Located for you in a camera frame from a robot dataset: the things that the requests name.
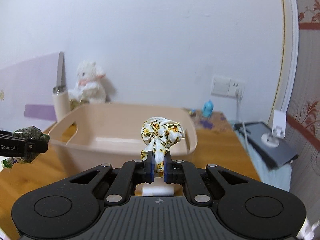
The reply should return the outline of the beige plastic storage basket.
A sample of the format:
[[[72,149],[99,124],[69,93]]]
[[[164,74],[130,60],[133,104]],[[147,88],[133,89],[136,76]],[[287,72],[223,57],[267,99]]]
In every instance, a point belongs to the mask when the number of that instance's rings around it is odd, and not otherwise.
[[[103,163],[119,168],[140,158],[145,148],[140,135],[144,121],[163,117],[179,122],[185,137],[170,148],[173,158],[191,161],[197,134],[189,114],[180,108],[123,103],[82,105],[49,132],[65,172],[72,176]]]

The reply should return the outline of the white phone stand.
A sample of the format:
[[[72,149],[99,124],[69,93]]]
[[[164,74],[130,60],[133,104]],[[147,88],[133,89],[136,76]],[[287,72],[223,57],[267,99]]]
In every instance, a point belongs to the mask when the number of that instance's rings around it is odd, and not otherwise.
[[[285,138],[286,113],[275,110],[273,113],[272,129],[261,136],[261,141],[267,147],[276,148],[280,145],[280,139]]]

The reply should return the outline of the small mushroom figurine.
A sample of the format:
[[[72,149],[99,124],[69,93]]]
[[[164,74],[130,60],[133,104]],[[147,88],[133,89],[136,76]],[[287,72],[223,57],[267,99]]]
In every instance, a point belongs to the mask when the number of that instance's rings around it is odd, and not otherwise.
[[[189,113],[190,116],[195,116],[196,115],[196,110],[195,109],[190,109],[188,111],[188,113]]]

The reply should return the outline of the purple star patterned mat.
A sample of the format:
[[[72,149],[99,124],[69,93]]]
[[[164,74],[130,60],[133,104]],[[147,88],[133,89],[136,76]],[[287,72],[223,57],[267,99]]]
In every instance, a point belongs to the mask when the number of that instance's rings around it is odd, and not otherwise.
[[[190,108],[185,108],[184,110],[188,113]],[[210,118],[204,118],[202,110],[196,109],[196,115],[190,117],[196,129],[206,129],[217,133],[233,131],[233,126],[222,112],[213,111]]]

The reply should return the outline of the dark green bundle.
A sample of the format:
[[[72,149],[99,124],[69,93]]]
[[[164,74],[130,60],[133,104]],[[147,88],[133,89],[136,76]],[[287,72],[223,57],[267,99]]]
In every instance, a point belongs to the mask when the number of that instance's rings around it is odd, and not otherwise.
[[[42,131],[35,126],[17,129],[12,135],[16,138],[27,139],[28,141],[31,140],[31,142],[35,143],[36,148],[36,151],[34,151],[34,147],[30,148],[29,146],[27,153],[25,153],[23,157],[14,158],[16,163],[32,163],[40,154],[46,153],[48,150],[50,136],[42,133]]]

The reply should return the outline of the lilac headboard panel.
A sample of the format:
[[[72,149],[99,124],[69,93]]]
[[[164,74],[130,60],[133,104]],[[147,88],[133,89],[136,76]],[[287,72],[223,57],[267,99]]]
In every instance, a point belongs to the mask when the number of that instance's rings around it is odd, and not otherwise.
[[[22,61],[1,69],[1,129],[36,126],[46,130],[56,122],[53,88],[65,84],[64,52]]]

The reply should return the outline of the white small box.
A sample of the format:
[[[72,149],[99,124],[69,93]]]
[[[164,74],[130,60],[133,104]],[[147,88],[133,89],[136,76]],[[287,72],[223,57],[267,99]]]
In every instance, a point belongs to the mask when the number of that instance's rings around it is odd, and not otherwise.
[[[164,178],[156,177],[151,184],[142,186],[142,196],[173,196],[175,192],[174,184],[167,184]]]

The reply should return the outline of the floral yellow white cloth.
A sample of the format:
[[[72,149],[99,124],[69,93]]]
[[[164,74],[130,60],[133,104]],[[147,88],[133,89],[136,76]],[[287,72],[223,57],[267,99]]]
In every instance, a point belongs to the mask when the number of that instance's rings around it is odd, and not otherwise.
[[[171,146],[185,138],[185,131],[179,122],[163,117],[151,117],[144,121],[141,128],[141,139],[146,147],[141,151],[142,160],[152,152],[155,159],[155,173],[164,177],[164,157]]]

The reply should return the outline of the cream thermos bottle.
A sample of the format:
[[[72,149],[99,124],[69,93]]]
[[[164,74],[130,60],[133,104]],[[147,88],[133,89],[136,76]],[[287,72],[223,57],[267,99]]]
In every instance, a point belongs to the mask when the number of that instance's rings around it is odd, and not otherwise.
[[[56,119],[57,122],[60,122],[71,111],[66,86],[54,87],[52,97]]]

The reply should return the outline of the white wall switch socket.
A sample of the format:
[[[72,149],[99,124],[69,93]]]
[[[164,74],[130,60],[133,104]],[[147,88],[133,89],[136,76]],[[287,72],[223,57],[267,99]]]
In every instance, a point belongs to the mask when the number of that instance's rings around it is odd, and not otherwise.
[[[245,83],[229,77],[213,76],[210,93],[212,95],[242,98],[245,91]]]

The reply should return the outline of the white plush lamb toy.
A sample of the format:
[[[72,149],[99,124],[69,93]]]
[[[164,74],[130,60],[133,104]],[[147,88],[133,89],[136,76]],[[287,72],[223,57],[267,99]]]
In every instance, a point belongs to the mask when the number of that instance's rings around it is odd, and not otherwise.
[[[76,77],[75,87],[68,91],[70,100],[88,101],[89,103],[106,102],[106,90],[102,84],[105,72],[100,66],[97,66],[96,62],[80,62]]]

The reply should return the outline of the dark grey laptop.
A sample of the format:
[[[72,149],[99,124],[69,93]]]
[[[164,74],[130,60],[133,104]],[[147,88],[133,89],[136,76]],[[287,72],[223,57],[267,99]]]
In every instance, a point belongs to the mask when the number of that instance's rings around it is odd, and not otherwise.
[[[269,128],[263,122],[237,123],[235,129],[260,154],[268,168],[274,169],[292,163],[298,153],[284,141],[286,122],[279,119]]]

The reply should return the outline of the blue cartoon figurine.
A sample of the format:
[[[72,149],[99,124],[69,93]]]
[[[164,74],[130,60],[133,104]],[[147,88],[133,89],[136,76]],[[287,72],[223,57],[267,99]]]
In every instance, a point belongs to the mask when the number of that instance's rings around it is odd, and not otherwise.
[[[214,109],[213,102],[211,100],[208,100],[207,102],[204,103],[204,106],[202,108],[202,116],[204,118],[210,118],[212,115]]]

